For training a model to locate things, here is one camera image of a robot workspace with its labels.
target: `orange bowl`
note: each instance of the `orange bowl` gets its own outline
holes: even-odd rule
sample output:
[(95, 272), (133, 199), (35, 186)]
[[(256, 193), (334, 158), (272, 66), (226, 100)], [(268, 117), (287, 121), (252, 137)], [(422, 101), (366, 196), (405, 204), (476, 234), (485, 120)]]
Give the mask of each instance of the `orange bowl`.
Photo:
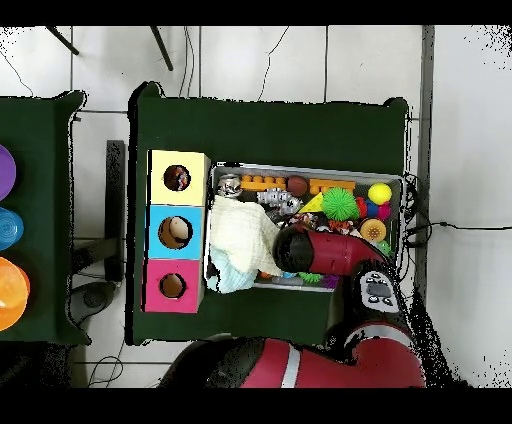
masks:
[(28, 290), (20, 269), (0, 258), (0, 309), (14, 308), (27, 301)]
[(18, 322), (18, 320), (23, 315), (23, 312), (25, 312), (25, 308), (27, 307), (28, 294), (30, 293), (30, 280), (28, 279), (27, 274), (25, 274), (25, 271), (23, 271), (21, 268), (16, 268), (22, 275), (25, 282), (27, 298), (22, 303), (13, 308), (0, 308), (0, 331), (6, 330), (12, 325), (16, 324), (16, 322)]

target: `orange toy block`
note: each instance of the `orange toy block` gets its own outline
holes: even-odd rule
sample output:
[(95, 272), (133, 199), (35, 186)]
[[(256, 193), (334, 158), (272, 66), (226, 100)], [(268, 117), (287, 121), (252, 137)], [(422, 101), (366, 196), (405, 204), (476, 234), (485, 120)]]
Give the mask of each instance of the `orange toy block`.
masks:
[(286, 180), (283, 177), (261, 177), (255, 175), (243, 175), (240, 184), (242, 190), (265, 191), (267, 188), (280, 188), (286, 190)]
[(344, 188), (352, 193), (356, 188), (356, 183), (353, 181), (318, 180), (315, 178), (309, 180), (309, 192), (313, 195), (320, 192), (325, 193), (333, 187)]

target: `pink cube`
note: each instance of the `pink cube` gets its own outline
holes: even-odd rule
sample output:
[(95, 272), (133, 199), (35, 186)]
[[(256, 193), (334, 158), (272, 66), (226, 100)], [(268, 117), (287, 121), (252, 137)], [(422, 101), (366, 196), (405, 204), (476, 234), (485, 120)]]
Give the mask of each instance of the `pink cube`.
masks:
[[(149, 259), (146, 272), (146, 304), (142, 305), (143, 311), (197, 312), (204, 292), (199, 260)], [(181, 290), (175, 284), (165, 283), (176, 277), (182, 283)]]

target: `building block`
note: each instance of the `building block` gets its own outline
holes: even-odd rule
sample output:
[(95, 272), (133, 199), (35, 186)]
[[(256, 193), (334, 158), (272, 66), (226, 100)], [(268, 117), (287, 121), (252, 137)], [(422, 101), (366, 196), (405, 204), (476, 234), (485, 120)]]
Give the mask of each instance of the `building block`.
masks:
[(286, 180), (283, 177), (261, 177), (255, 175), (242, 175), (240, 184), (242, 190), (248, 191), (265, 191), (267, 188), (280, 188), (286, 190)]
[(325, 193), (333, 187), (344, 188), (352, 193), (356, 188), (356, 183), (353, 181), (319, 180), (316, 178), (309, 180), (309, 192), (311, 194)]
[[(188, 186), (173, 191), (166, 186), (164, 175), (174, 166), (186, 169)], [(164, 150), (148, 151), (148, 176), (152, 205), (204, 206), (210, 159), (203, 153)]]
[[(168, 275), (179, 276), (184, 282), (177, 298), (169, 298), (162, 291), (162, 280)], [(146, 302), (141, 305), (144, 312), (197, 312), (204, 294), (201, 260), (149, 259), (146, 276)]]
[[(146, 223), (146, 231), (149, 231), (148, 259), (201, 259), (204, 247), (204, 213), (203, 207), (151, 205), (149, 226)], [(160, 226), (164, 227), (164, 221), (173, 217), (190, 223), (189, 231), (190, 227), (192, 229), (190, 240), (181, 248), (169, 248), (160, 241)], [(169, 225), (168, 221), (166, 222), (165, 230)]]
[(313, 197), (308, 203), (304, 205), (304, 207), (299, 211), (299, 213), (322, 212), (322, 200), (324, 200), (323, 193), (318, 193), (315, 197)]

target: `bowl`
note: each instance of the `bowl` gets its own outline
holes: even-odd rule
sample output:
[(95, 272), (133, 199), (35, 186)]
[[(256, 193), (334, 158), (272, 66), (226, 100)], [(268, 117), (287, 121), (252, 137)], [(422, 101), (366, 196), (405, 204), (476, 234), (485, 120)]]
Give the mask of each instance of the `bowl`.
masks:
[(25, 312), (25, 308), (27, 307), (28, 294), (30, 293), (30, 280), (28, 279), (27, 274), (25, 274), (25, 271), (19, 267), (16, 268), (18, 268), (25, 281), (27, 288), (27, 299), (13, 308), (0, 308), (0, 331), (6, 330), (16, 324)]
[(16, 163), (4, 146), (0, 144), (0, 200), (4, 200), (16, 180)]
[(23, 235), (23, 220), (17, 213), (0, 208), (0, 251), (17, 243)]
[(16, 308), (27, 302), (26, 280), (20, 268), (0, 257), (0, 309)]

